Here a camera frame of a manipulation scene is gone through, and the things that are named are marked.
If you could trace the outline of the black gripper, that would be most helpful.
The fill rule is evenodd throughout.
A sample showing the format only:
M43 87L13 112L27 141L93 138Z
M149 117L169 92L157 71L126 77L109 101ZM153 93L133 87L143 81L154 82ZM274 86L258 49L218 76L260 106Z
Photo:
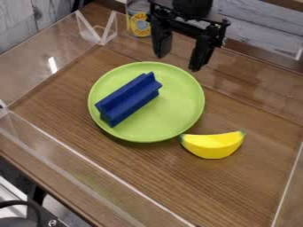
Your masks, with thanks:
M209 64L214 48L225 43L232 25L213 11L214 0L149 0L151 3L151 40L155 56L162 59L173 49L173 30L197 38L189 68L197 72Z

